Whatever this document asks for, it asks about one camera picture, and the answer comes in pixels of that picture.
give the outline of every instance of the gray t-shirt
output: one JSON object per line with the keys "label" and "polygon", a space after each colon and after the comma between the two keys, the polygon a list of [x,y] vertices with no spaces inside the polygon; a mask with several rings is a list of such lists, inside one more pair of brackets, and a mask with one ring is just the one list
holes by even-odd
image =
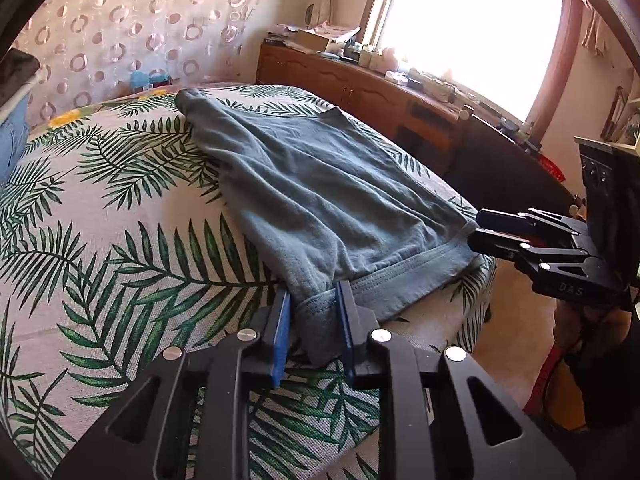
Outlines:
{"label": "gray t-shirt", "polygon": [[340,108],[310,117],[236,110],[195,89],[175,105],[220,162],[220,189],[246,237],[286,283],[313,364],[342,351],[335,284],[391,318],[476,256],[476,224],[424,188]]}

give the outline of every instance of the bedspread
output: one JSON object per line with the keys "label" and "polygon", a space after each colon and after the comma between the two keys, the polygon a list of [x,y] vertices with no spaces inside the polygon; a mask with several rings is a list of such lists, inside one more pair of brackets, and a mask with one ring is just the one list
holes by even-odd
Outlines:
{"label": "bedspread", "polygon": [[[284,86],[205,91],[265,114],[331,107]],[[350,120],[474,217],[436,175]],[[190,135],[172,89],[73,110],[31,136],[0,191],[0,423],[45,477],[161,349],[215,344],[273,298],[277,276],[231,221],[216,163]],[[415,346],[472,350],[494,273],[478,256],[386,325]],[[282,387],[251,393],[249,418],[253,478],[375,478],[377,391],[350,390],[339,361],[310,368],[295,340]]]}

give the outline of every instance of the blue gripper pad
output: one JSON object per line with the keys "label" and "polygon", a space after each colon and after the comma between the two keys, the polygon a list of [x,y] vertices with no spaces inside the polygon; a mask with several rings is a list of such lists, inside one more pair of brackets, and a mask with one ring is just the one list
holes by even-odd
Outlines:
{"label": "blue gripper pad", "polygon": [[344,365],[344,373],[348,378],[353,379],[354,363],[353,363],[353,339],[351,337],[351,327],[349,324],[349,313],[347,312],[347,301],[353,299],[351,294],[351,285],[349,282],[340,282],[335,288],[336,303],[338,306],[338,319],[340,320],[340,328],[342,331],[342,340],[344,349],[342,351],[342,364]]}
{"label": "blue gripper pad", "polygon": [[287,364],[287,351],[289,350],[289,325],[291,315],[291,296],[289,291],[279,290],[273,301],[272,309],[280,310],[278,324],[273,341],[273,364],[271,365],[271,386],[275,389],[280,386],[284,376],[284,368]]}

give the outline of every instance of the cabinet door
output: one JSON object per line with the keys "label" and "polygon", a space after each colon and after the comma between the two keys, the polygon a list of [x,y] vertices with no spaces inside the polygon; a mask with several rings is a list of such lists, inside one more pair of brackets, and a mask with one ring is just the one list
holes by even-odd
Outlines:
{"label": "cabinet door", "polygon": [[283,84],[305,88],[305,81],[311,78],[311,74],[303,56],[305,54],[287,52],[287,57],[284,60],[285,82]]}
{"label": "cabinet door", "polygon": [[343,107],[344,97],[350,86],[348,72],[342,65],[320,57],[309,61],[309,77],[302,88],[331,104]]}
{"label": "cabinet door", "polygon": [[258,84],[286,84],[284,50],[283,47],[262,46],[256,75]]}
{"label": "cabinet door", "polygon": [[388,139],[398,134],[398,117],[406,107],[406,96],[391,83],[367,74],[351,85],[350,113]]}

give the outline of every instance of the yellow flower print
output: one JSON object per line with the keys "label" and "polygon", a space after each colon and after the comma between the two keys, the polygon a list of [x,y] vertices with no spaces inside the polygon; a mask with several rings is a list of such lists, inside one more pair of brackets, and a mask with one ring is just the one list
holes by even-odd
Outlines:
{"label": "yellow flower print", "polygon": [[75,110],[69,110],[68,112],[50,120],[49,128],[59,128],[60,126],[64,126],[65,124],[77,121],[80,117],[80,110],[78,110],[77,108]]}
{"label": "yellow flower print", "polygon": [[145,99],[149,99],[150,97],[156,96],[156,95],[165,95],[167,94],[167,90],[165,90],[164,88],[154,88],[153,90],[149,91],[149,92],[145,92],[144,94],[142,94],[139,98],[138,101],[143,101]]}

